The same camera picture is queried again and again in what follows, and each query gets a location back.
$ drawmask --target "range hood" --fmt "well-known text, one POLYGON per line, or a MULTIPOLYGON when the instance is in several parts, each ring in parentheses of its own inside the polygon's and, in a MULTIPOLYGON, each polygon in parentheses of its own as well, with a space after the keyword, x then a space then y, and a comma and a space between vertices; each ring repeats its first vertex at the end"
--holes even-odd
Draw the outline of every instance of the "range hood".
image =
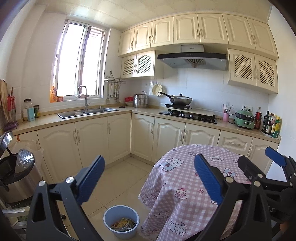
POLYGON ((227 69, 226 54, 205 53, 203 45, 182 45, 180 53, 159 54, 157 59, 172 68, 227 69))

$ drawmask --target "blue trash bin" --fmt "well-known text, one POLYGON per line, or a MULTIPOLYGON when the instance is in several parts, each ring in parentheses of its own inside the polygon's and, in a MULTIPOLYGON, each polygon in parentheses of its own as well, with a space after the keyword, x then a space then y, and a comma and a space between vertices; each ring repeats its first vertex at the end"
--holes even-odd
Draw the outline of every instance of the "blue trash bin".
POLYGON ((124 240, 131 239, 136 235, 137 227, 140 222, 139 215, 137 214, 137 212, 131 207, 124 206, 124 205, 117 205, 109 208, 105 212, 103 220, 106 227, 109 230, 111 230, 117 238, 124 239, 124 240), (121 220, 122 218, 130 218, 136 223, 136 225, 134 226, 133 229, 126 232, 119 232, 110 228, 111 225, 116 223, 118 220, 121 220))

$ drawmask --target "metal screw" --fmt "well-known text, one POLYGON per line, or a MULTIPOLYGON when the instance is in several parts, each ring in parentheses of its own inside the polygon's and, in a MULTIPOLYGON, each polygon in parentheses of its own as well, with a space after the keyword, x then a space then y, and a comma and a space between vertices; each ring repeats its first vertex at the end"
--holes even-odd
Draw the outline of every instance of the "metal screw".
POLYGON ((45 185, 45 181, 44 180, 41 180, 39 183, 38 183, 38 185, 40 186, 40 187, 42 187, 42 186, 44 186, 45 185))
POLYGON ((66 182, 67 183, 72 183, 74 181, 74 177, 67 177, 66 182))
POLYGON ((254 185, 255 185, 256 187, 260 187, 260 186, 261 186, 261 183, 260 183, 259 181, 254 181, 254 185))
POLYGON ((226 177, 225 181, 227 181, 228 183, 232 183, 233 182, 233 178, 232 177, 226 177))

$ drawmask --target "pink utensil holder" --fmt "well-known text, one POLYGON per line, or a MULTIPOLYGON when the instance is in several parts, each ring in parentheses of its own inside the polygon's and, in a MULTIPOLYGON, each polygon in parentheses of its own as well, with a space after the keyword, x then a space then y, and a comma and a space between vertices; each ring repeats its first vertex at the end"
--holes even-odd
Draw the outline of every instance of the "pink utensil holder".
POLYGON ((223 113, 223 121, 228 121, 229 114, 228 113, 223 113))

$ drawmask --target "window frame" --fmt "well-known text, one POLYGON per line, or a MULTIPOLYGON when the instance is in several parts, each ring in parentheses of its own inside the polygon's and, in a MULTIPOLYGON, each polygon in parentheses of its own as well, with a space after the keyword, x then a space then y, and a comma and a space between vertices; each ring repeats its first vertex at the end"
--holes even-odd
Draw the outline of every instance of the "window frame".
POLYGON ((106 45, 107 45, 107 38, 106 38, 106 33, 107 30, 104 29, 102 26, 99 26, 97 24, 94 23, 86 23, 86 22, 80 22, 80 21, 76 21, 76 20, 72 20, 72 19, 66 19, 64 22, 64 27, 63 27, 63 31, 60 35, 59 41, 57 43, 57 47, 55 50, 55 57, 54 57, 54 62, 53 62, 53 72, 54 72, 54 66, 55 66, 55 61, 57 58, 57 68, 55 73, 52 74, 52 83, 54 84, 54 86, 57 88, 57 83, 58 83, 58 73, 59 73, 59 63, 60 63, 60 54, 61 54, 61 50, 62 50, 62 46, 64 43, 64 39, 67 33, 67 30, 70 26, 70 24, 78 24, 78 25, 82 25, 85 27, 84 31, 83 31, 83 37, 82 37, 82 41, 81 41, 81 45, 79 48, 79 56, 78 56, 78 72, 77 74, 77 81, 75 81, 75 94, 74 95, 68 95, 68 96, 64 96, 64 100, 79 100, 77 98, 77 94, 81 93, 81 89, 79 90, 79 93, 77 93, 77 88, 79 85, 82 84, 82 70, 83 70, 83 61, 84 61, 84 55, 85 55, 85 50, 86 50, 86 39, 89 36, 91 27, 95 27, 98 28, 100 31, 102 31, 102 41, 101 41, 101 48, 100 48, 100 57, 99 57, 99 67, 98 67, 98 73, 97 73, 97 80, 96 80, 96 92, 97 95, 92 95, 89 96, 89 99, 101 99, 103 98, 103 81, 104 81, 104 67, 105 67, 105 61, 106 61, 106 45))

